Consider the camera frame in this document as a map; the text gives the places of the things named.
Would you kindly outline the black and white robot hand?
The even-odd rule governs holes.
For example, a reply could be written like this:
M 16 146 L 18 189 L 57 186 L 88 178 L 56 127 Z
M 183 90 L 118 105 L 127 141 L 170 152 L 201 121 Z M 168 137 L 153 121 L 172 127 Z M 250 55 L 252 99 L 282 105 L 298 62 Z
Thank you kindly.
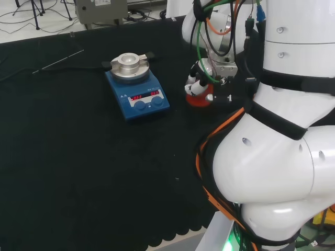
M 255 79 L 244 79 L 234 62 L 198 60 L 185 84 L 186 101 L 194 107 L 242 106 L 256 90 Z

